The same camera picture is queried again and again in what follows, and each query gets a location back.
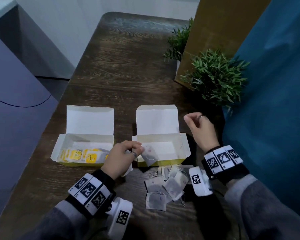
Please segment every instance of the box lid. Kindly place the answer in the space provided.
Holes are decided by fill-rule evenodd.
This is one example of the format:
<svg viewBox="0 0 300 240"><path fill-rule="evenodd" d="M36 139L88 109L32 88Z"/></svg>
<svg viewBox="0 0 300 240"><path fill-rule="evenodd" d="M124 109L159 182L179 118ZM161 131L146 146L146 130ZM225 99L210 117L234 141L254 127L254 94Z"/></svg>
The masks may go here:
<svg viewBox="0 0 300 240"><path fill-rule="evenodd" d="M67 133L113 135L114 122L113 108L67 106Z"/></svg>
<svg viewBox="0 0 300 240"><path fill-rule="evenodd" d="M176 105L142 105L136 109L137 135L179 133Z"/></svg>

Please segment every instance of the open cardboard box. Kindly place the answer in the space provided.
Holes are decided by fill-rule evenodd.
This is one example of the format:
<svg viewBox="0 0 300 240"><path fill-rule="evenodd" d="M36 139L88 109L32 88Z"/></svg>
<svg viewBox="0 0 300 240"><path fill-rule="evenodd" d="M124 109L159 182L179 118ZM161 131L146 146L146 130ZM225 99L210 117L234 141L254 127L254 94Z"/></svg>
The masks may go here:
<svg viewBox="0 0 300 240"><path fill-rule="evenodd" d="M187 135L180 134L178 109L175 105L143 105L136 110L136 132L133 141L151 145L159 160L151 166L181 164L191 155ZM147 167L141 156L138 167Z"/></svg>
<svg viewBox="0 0 300 240"><path fill-rule="evenodd" d="M68 148L101 148L111 150L114 142L115 110L107 107L67 106L66 134L60 134L51 159L65 166L101 167L103 163L75 163L59 161Z"/></svg>

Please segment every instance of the gray sweater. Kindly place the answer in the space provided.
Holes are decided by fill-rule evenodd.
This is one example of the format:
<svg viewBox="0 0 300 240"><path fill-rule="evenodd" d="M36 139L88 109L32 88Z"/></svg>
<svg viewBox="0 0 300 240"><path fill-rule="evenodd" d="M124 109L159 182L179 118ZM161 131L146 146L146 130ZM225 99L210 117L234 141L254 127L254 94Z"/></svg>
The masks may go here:
<svg viewBox="0 0 300 240"><path fill-rule="evenodd" d="M237 181L225 194L250 240L300 240L300 216L252 175ZM81 239L88 220L67 201L61 201L21 240Z"/></svg>

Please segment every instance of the person's left hand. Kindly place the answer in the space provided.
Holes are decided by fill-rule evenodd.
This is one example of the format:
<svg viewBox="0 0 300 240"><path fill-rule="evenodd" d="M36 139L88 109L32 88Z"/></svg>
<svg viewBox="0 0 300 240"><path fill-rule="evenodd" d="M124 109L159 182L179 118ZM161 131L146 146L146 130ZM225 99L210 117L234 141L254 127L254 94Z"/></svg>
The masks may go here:
<svg viewBox="0 0 300 240"><path fill-rule="evenodd" d="M108 174L113 180L116 180L120 175L124 174L134 161L134 154L126 154L126 150L135 149L133 152L139 156L145 150L140 142L124 141L117 143L110 151L107 160L101 167L101 170Z"/></svg>

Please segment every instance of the brown cardboard panel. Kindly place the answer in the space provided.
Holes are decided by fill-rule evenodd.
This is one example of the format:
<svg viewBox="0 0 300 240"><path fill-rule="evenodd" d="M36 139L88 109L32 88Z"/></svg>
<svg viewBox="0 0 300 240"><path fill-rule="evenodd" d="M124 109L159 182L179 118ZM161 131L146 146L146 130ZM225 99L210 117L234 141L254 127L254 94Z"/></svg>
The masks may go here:
<svg viewBox="0 0 300 240"><path fill-rule="evenodd" d="M218 49L233 57L271 0L200 0L175 81L192 69L191 57Z"/></svg>

